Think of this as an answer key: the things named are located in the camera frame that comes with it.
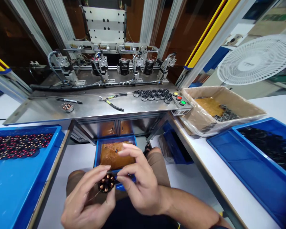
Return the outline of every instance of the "yellow safety light curtain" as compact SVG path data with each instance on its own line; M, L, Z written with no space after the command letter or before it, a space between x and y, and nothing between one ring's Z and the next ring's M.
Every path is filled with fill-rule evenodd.
M185 64L185 68L191 69L199 61L209 44L212 42L222 25L225 23L230 13L240 0L222 0L208 26L203 32L199 42L195 46L192 54Z

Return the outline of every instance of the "finger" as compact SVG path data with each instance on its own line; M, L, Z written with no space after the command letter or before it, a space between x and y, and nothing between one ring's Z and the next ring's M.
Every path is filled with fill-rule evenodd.
M114 186L114 188L107 194L105 202L99 208L99 216L105 221L115 207L115 189L116 187Z
M137 149L137 150L140 150L141 149L133 144L127 144L127 143L123 143L123 148L126 149L126 148L130 148L130 149Z
M86 172L85 175L81 178L81 180L77 183L77 185L75 186L73 191L70 193L69 200L72 200L72 198L74 197L74 194L78 191L79 187L83 183L85 183L89 178L91 178L92 176L94 176L95 174L97 174L101 171L104 171L104 170L108 171L110 169L110 167L111 167L111 165L99 165L99 166L93 168L92 170L90 170L89 172Z
M72 208L75 213L80 214L87 200L88 193L97 182L104 178L106 173L107 171L103 170L98 174L91 176L79 187L78 191L74 194L74 197L70 201L70 208Z
M139 189L129 177L117 176L117 180L123 184L133 204L135 204L135 202L142 197Z
M140 149L125 148L118 152L119 156L131 156L136 159L136 162L142 166L147 166L148 162L143 152Z
M128 174L134 174L139 182L142 182L146 176L144 170L140 167L138 163L126 165L124 166L124 168L122 168L122 170L117 173L118 176L124 177Z
M93 204L85 207L81 216L90 219L94 226L101 228L107 221L109 215L115 208L115 187L108 193L106 201L100 204Z

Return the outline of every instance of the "fan grille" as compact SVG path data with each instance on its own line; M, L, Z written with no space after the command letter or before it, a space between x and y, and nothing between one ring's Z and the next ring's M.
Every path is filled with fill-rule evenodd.
M249 41L228 53L218 77L230 85L265 80L286 68L286 35L269 35Z

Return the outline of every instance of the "black pen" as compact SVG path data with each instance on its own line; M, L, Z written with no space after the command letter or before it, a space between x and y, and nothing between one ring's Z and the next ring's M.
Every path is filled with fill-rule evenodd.
M80 102L80 101L69 100L69 99L64 99L64 98L59 98L59 97L56 97L56 100L57 101L65 101L65 102L73 102L73 103L83 104L83 102Z

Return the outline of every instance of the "khaki shorts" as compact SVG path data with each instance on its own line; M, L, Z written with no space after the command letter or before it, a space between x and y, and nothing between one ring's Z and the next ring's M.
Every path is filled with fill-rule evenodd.
M149 165L153 169L153 172L158 181L158 185L170 187L171 185L169 182L164 157L161 153L160 148L158 147L153 148L147 154L146 158L147 158ZM66 187L67 196L73 191L73 189L75 188L77 183L80 181L80 179L84 176L84 174L85 174L84 171L79 170L78 173L76 173L75 175L73 175L72 177L68 179L67 187ZM104 194L101 192L98 193L98 192L99 191L98 191L97 185L95 185L89 193L86 205L91 205L95 203L101 204L106 200L107 194ZM119 199L122 199L128 196L127 192L125 191L116 190L115 193L116 193L116 200L119 200Z

